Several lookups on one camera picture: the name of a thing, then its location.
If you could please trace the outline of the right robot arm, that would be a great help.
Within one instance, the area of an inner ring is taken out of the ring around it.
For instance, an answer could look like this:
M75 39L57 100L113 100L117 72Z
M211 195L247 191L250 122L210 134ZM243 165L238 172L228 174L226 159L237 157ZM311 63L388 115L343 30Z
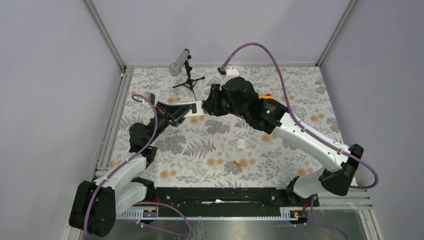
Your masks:
M290 142L317 161L322 167L308 175L296 176L287 186L287 201L301 205L314 194L329 192L346 196L364 149L354 144L336 143L324 135L296 123L286 106L256 93L251 82L238 76L225 85L213 84L202 108L211 116L234 115L255 130ZM328 146L332 142L336 149Z

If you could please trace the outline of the white battery cover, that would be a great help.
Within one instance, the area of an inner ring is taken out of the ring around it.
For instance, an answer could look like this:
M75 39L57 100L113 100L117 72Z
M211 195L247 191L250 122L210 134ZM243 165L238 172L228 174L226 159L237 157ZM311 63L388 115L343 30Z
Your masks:
M237 140L237 145L236 145L236 147L237 147L238 149L244 149L244 148L245 148L245 144L246 144L245 139L239 138L239 139Z

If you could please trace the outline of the white remote control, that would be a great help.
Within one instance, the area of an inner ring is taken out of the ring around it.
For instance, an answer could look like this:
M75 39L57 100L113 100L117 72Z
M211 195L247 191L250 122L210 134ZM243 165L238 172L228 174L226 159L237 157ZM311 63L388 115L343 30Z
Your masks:
M177 106L190 106L189 111L183 116L183 118L201 117L207 116L208 112L203 108L204 100L189 101L177 103Z

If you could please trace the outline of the orange battery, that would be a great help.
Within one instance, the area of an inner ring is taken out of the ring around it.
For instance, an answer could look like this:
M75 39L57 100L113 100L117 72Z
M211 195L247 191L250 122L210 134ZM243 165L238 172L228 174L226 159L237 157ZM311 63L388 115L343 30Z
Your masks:
M239 167L239 168L241 168L241 167L242 167L242 165L241 165L240 163L236 162L236 161L233 161L233 164L234 164L234 165L236 165L236 166L237 166L237 167Z

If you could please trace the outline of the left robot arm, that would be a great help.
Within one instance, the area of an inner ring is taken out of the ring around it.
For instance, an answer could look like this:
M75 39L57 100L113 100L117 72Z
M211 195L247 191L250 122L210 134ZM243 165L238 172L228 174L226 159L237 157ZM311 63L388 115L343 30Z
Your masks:
M152 143L168 127L177 127L185 117L202 112L200 101L169 105L152 104L146 98L143 104L153 110L148 124L134 123L128 130L130 149L121 163L94 181L81 182L76 190L68 224L88 235L105 237L117 217L140 202L144 206L155 200L154 184L149 180L136 180L155 159L157 148Z

